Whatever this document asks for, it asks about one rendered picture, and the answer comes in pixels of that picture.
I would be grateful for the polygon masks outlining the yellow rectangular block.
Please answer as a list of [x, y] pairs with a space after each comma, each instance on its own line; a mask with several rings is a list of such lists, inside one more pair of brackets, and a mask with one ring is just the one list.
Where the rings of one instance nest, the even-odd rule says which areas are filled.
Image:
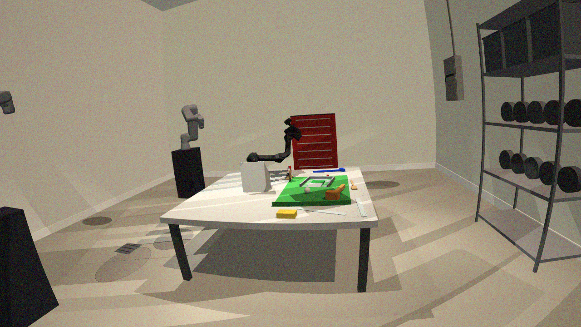
[[297, 217], [297, 209], [279, 209], [276, 213], [277, 218], [291, 218]]

